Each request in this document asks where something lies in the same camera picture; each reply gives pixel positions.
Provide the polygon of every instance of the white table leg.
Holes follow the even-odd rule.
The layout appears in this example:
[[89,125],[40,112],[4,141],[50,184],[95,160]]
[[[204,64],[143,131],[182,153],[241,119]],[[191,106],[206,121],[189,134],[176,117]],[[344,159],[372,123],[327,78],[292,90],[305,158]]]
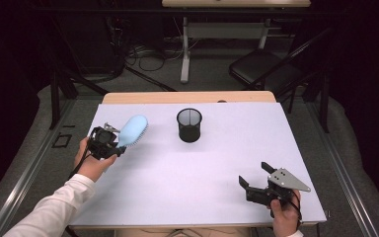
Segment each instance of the white table leg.
[[181,83],[187,83],[189,81],[189,74],[190,74],[190,52],[189,52],[189,35],[188,35],[188,19],[187,17],[184,17],[184,23],[183,23],[183,51],[184,51],[184,58],[183,58],[183,69],[181,71]]
[[265,42],[266,42],[266,37],[268,34],[269,24],[270,24],[270,19],[266,19],[264,22],[264,27],[262,28],[263,32],[262,32],[262,36],[260,39],[260,45],[259,45],[260,49],[264,49],[264,47],[265,47]]

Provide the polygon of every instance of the black chair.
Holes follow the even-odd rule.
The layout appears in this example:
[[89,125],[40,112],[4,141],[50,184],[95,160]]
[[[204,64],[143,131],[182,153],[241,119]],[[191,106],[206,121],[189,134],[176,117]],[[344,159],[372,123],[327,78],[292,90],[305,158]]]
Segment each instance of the black chair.
[[296,88],[322,72],[322,68],[313,71],[302,70],[292,63],[293,59],[332,31],[331,28],[325,29],[283,58],[258,48],[230,64],[229,73],[246,86],[245,90],[271,91],[276,98],[281,98],[291,91],[291,94],[281,101],[283,103],[288,98],[291,99],[288,108],[288,112],[291,113]]

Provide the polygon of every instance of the dark background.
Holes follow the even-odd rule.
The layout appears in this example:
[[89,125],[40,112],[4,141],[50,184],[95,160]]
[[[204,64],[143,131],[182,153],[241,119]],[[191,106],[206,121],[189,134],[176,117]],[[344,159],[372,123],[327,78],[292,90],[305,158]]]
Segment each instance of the dark background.
[[[346,7],[344,1],[312,3],[320,10],[341,11]],[[68,5],[73,1],[36,4]],[[96,1],[87,0],[83,4],[96,6]],[[161,1],[117,1],[114,7],[143,6],[160,8]],[[358,140],[364,169],[379,190],[379,1],[360,1],[349,11],[350,17],[338,25],[341,41],[332,54],[330,94],[344,106]],[[25,1],[0,0],[0,180],[38,111],[37,92],[49,84],[52,67],[44,54],[46,48],[50,47],[57,58],[79,73],[113,74],[120,70],[115,63],[118,51],[110,45],[112,36],[108,34],[107,19],[88,18],[74,23],[69,19],[54,21],[31,15],[26,11]],[[118,19],[132,40],[153,48],[162,48],[163,36],[175,32],[174,24],[167,18]],[[330,23],[306,22],[296,40],[302,41]]]

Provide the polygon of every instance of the black mesh cup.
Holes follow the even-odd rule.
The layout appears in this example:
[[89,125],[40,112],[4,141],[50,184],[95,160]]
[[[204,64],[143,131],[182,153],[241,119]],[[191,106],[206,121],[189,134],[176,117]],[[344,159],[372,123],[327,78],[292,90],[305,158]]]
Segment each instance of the black mesh cup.
[[181,110],[177,115],[180,139],[184,142],[195,142],[201,136],[201,113],[192,108]]

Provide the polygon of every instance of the wooden table edge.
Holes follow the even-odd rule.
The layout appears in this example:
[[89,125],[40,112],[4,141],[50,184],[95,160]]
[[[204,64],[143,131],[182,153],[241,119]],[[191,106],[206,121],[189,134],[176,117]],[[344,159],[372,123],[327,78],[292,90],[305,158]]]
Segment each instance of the wooden table edge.
[[225,102],[276,103],[269,91],[211,91],[211,92],[120,92],[107,93],[103,104],[190,104]]

